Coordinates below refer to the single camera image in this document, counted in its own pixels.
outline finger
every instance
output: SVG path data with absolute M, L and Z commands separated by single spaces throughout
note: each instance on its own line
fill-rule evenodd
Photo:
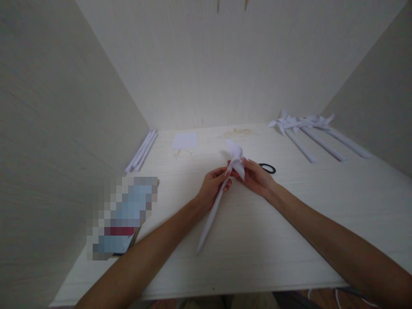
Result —
M 226 172 L 227 167 L 218 167 L 217 169 L 209 172 L 210 175 L 213 176 L 213 178 L 218 177 L 219 175 L 221 175 L 222 173 Z
M 213 181 L 216 184 L 221 184 L 222 182 L 224 182 L 226 179 L 228 179 L 230 177 L 230 173 L 222 173 L 220 174 L 218 177 L 216 177 L 215 179 L 213 179 Z
M 242 162 L 247 167 L 248 169 L 254 171 L 254 172 L 261 172 L 262 167 L 257 164 L 255 161 L 252 160 L 246 160 L 246 158 L 242 158 Z
M 230 173 L 230 176 L 232 176 L 232 177 L 240 177 L 240 175 L 239 175 L 239 173 L 237 172 L 237 171 L 235 171 L 235 170 L 232 170 L 232 173 Z
M 232 185 L 232 180 L 229 179 L 229 180 L 227 181 L 225 187 L 223 188 L 223 192 L 229 191 L 229 188 L 231 187 L 231 185 Z

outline paper sheet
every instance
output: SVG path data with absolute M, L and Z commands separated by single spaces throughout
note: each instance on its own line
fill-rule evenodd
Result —
M 227 173 L 231 173 L 232 169 L 235 169 L 235 171 L 237 171 L 238 174 L 240 175 L 240 178 L 245 180 L 245 166 L 243 165 L 243 162 L 242 162 L 242 156 L 243 157 L 246 157 L 246 156 L 243 155 L 243 149 L 238 144 L 232 142 L 229 139 L 227 140 L 227 145 L 229 147 L 230 153 L 232 154 L 232 159 L 230 161 L 229 166 L 227 167 L 227 170 L 228 170 Z M 213 204 L 212 210 L 210 211 L 209 217 L 207 218 L 202 235 L 200 236 L 199 244 L 197 245 L 197 253 L 199 253 L 203 248 L 203 244 L 205 242 L 206 236 L 210 230 L 210 227 L 212 226 L 213 219 L 215 218 L 216 212 L 218 210 L 220 199 L 222 198 L 222 195 L 223 195 L 223 189 L 225 185 L 227 184 L 228 180 L 229 179 L 226 179 L 219 189 L 215 203 Z
M 173 140 L 173 149 L 197 147 L 197 132 L 176 133 Z

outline white cable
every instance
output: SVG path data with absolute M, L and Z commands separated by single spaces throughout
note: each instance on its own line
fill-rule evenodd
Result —
M 335 289 L 335 298 L 336 298 L 336 302 L 338 303 L 339 309 L 342 309 L 342 307 L 340 306 L 340 303 L 339 303 L 338 289 Z
M 364 302 L 366 302 L 369 306 L 374 307 L 374 308 L 379 308 L 378 305 L 372 304 L 372 303 L 368 302 L 367 300 L 365 300 L 365 299 L 363 299 L 363 298 L 361 298 L 361 299 L 362 299 Z

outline folded paper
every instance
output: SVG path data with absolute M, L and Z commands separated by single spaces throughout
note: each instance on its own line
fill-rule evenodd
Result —
M 130 173 L 132 172 L 132 170 L 134 170 L 135 172 L 138 172 L 140 170 L 157 136 L 158 134 L 156 130 L 151 130 L 149 132 L 149 134 L 143 141 L 143 144 L 134 155 L 132 161 L 130 161 L 129 165 L 124 169 L 126 173 Z
M 229 147 L 230 154 L 232 155 L 232 159 L 230 161 L 229 166 L 227 167 L 226 172 L 231 173 L 232 170 L 234 169 L 235 171 L 238 172 L 240 178 L 242 178 L 242 180 L 244 181 L 245 180 L 245 166 L 243 165 L 242 157 L 246 157 L 246 156 L 243 154 L 243 149 L 238 144 L 232 142 L 229 139 L 227 140 L 227 146 Z M 223 189 L 226 186 L 227 181 L 228 179 L 226 179 L 222 183 L 222 186 L 219 189 L 215 203 L 213 204 L 212 210 L 210 211 L 209 217 L 207 218 L 202 235 L 200 236 L 199 244 L 197 246 L 197 253 L 199 253 L 203 248 L 203 244 L 210 230 L 210 227 L 212 226 L 213 219 L 215 218 L 216 212 L 218 210 L 220 199 L 222 198 L 222 195 L 223 195 Z
M 268 124 L 268 127 L 277 126 L 279 130 L 281 131 L 281 133 L 283 135 L 286 134 L 292 140 L 292 142 L 294 142 L 295 145 L 300 149 L 300 151 L 308 158 L 308 160 L 311 163 L 316 162 L 316 158 L 313 157 L 288 131 L 286 131 L 286 129 L 292 129 L 294 133 L 297 133 L 299 130 L 302 130 L 310 138 L 312 138 L 315 142 L 317 142 L 321 147 L 323 147 L 327 152 L 329 152 L 339 161 L 345 161 L 347 159 L 343 155 L 341 155 L 339 152 L 329 147 L 322 139 L 316 136 L 310 130 L 310 128 L 315 127 L 319 130 L 322 130 L 326 132 L 327 134 L 336 138 L 338 141 L 340 141 L 342 144 L 350 148 L 352 151 L 354 151 L 356 154 L 358 154 L 362 158 L 365 158 L 365 159 L 370 158 L 372 155 L 368 151 L 366 151 L 365 149 L 360 147 L 358 144 L 348 139 L 343 134 L 339 133 L 335 129 L 332 129 L 331 127 L 328 126 L 328 124 L 333 120 L 334 117 L 335 117 L 335 114 L 332 114 L 328 118 L 324 118 L 320 115 L 311 115 L 311 116 L 306 116 L 303 118 L 291 117 L 289 113 L 287 113 L 285 110 L 282 110 L 281 117 L 279 119 L 271 121 Z

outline white paper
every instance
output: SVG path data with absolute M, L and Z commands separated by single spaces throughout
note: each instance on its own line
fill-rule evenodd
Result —
M 173 140 L 173 149 L 197 147 L 197 132 L 176 133 Z
M 288 130 L 285 130 L 285 134 L 286 134 L 287 136 L 289 136 L 289 138 L 292 140 L 292 142 L 295 143 L 295 145 L 296 145 L 296 146 L 299 148 L 299 150 L 305 155 L 305 157 L 308 158 L 308 160 L 309 160 L 310 163 L 315 163 L 315 162 L 318 161 L 318 160 L 316 160 L 316 158 L 315 158 L 312 154 L 309 153 L 309 151 L 306 150 L 306 148 L 305 148 L 301 143 L 299 143 L 299 142 L 295 139 L 295 137 L 293 136 L 292 133 L 290 133 Z
M 336 159 L 338 159 L 339 161 L 347 160 L 336 150 L 326 145 L 326 143 L 323 140 L 318 138 L 316 135 L 314 135 L 309 130 L 310 128 L 315 127 L 333 136 L 334 138 L 339 140 L 342 144 L 344 144 L 345 146 L 353 150 L 355 153 L 360 155 L 362 158 L 365 158 L 365 159 L 370 158 L 372 155 L 368 151 L 366 151 L 365 149 L 360 147 L 358 144 L 348 139 L 343 134 L 340 134 L 339 132 L 337 132 L 336 130 L 328 126 L 328 124 L 333 120 L 334 117 L 335 117 L 335 114 L 330 115 L 328 118 L 324 118 L 320 115 L 311 115 L 311 116 L 306 116 L 303 118 L 291 117 L 289 113 L 283 109 L 281 111 L 280 118 L 271 121 L 267 126 L 268 127 L 278 126 L 283 135 L 285 135 L 286 129 L 288 128 L 291 128 L 294 131 L 294 133 L 297 133 L 299 129 L 302 129 L 307 135 L 309 135 L 314 141 L 316 141 L 319 145 L 321 145 L 326 151 L 328 151 Z M 287 133 L 287 135 L 296 144 L 296 146 L 301 150 L 301 152 L 303 152 L 303 154 L 309 159 L 309 161 L 311 161 L 311 159 L 308 157 L 307 151 L 304 148 L 301 148 L 301 145 L 296 141 L 296 139 L 293 139 L 291 134 Z
M 309 151 L 307 151 L 306 148 L 303 147 L 303 145 L 300 144 L 298 140 L 296 140 L 295 137 L 290 132 L 286 130 L 288 128 L 292 128 L 292 130 L 296 133 L 297 130 L 299 130 L 300 122 L 301 122 L 300 118 L 290 117 L 289 113 L 283 109 L 280 112 L 280 118 L 271 121 L 267 126 L 268 127 L 277 126 L 283 135 L 286 134 L 292 140 L 292 142 L 299 148 L 299 150 L 305 155 L 305 157 L 309 160 L 310 163 L 315 163 L 317 162 L 316 158 L 312 154 L 310 154 Z
M 148 143 L 150 142 L 150 139 L 151 139 L 151 137 L 153 136 L 153 133 L 154 133 L 154 132 L 155 132 L 155 130 L 151 130 L 151 131 L 147 134 L 145 140 L 143 141 L 143 144 L 140 146 L 139 150 L 138 150 L 137 153 L 134 155 L 132 161 L 130 161 L 129 165 L 124 169 L 124 171 L 125 171 L 126 173 L 130 173 L 130 172 L 132 171 L 132 169 L 136 166 L 136 165 L 134 165 L 134 164 L 135 164 L 136 161 L 138 161 L 138 160 L 137 160 L 138 156 L 139 156 L 141 153 L 144 153 L 144 152 L 145 152 L 145 149 L 146 149 Z
M 342 144 L 346 145 L 349 149 L 351 149 L 353 152 L 355 152 L 356 154 L 358 154 L 362 158 L 369 159 L 372 156 L 372 154 L 370 152 L 368 152 L 364 148 L 360 147 L 357 143 L 350 140 L 345 135 L 337 132 L 336 130 L 334 130 L 332 128 L 329 128 L 329 127 L 318 128 L 318 129 L 320 129 L 320 130 L 328 133 L 329 135 L 333 136 L 334 138 L 336 138 Z
M 232 169 L 235 169 L 235 171 L 237 171 L 238 174 L 240 175 L 240 178 L 242 178 L 244 181 L 245 180 L 245 166 L 243 165 L 243 162 L 242 162 L 242 156 L 244 156 L 243 150 L 238 144 L 232 142 L 229 139 L 227 140 L 227 145 L 229 147 L 230 153 L 232 154 L 232 159 L 230 161 L 229 166 L 227 167 L 226 172 L 231 173 Z M 210 230 L 210 227 L 212 226 L 213 219 L 215 218 L 216 212 L 218 210 L 220 199 L 222 198 L 222 195 L 223 195 L 223 189 L 225 185 L 227 184 L 228 180 L 229 179 L 226 179 L 222 183 L 222 186 L 219 189 L 215 203 L 213 204 L 212 210 L 210 211 L 209 217 L 207 218 L 205 227 L 203 228 L 202 235 L 200 236 L 199 244 L 197 245 L 197 253 L 199 253 L 203 248 L 203 244 L 205 243 L 206 236 Z
M 145 141 L 145 143 L 142 145 L 141 147 L 141 152 L 139 153 L 139 155 L 137 156 L 137 158 L 135 159 L 135 161 L 133 162 L 133 168 L 136 170 L 136 166 L 139 164 L 139 162 L 142 160 L 147 147 L 149 146 L 151 140 L 153 139 L 153 136 L 156 134 L 156 130 L 152 130 L 148 136 L 148 139 Z
M 306 127 L 301 127 L 300 128 L 303 132 L 305 132 L 312 140 L 317 142 L 320 146 L 322 146 L 323 149 L 325 149 L 327 152 L 329 152 L 331 155 L 333 155 L 336 159 L 338 159 L 340 162 L 346 161 L 347 159 L 342 156 L 340 153 L 338 153 L 335 149 L 329 147 L 323 140 L 321 140 L 319 137 L 317 137 L 313 132 L 306 128 Z
M 139 171 L 140 171 L 140 168 L 142 167 L 143 162 L 145 161 L 145 159 L 146 159 L 146 157 L 147 157 L 147 154 L 149 153 L 150 148 L 151 148 L 151 146 L 153 145 L 153 143 L 155 142 L 155 139 L 156 139 L 157 136 L 158 136 L 158 134 L 157 134 L 157 132 L 156 132 L 156 133 L 153 135 L 153 137 L 151 138 L 151 141 L 150 141 L 149 145 L 147 146 L 146 151 L 145 151 L 145 153 L 143 154 L 143 157 L 142 157 L 142 159 L 140 160 L 139 164 L 137 164 L 137 166 L 134 168 L 134 171 L 135 171 L 135 172 L 139 172 Z

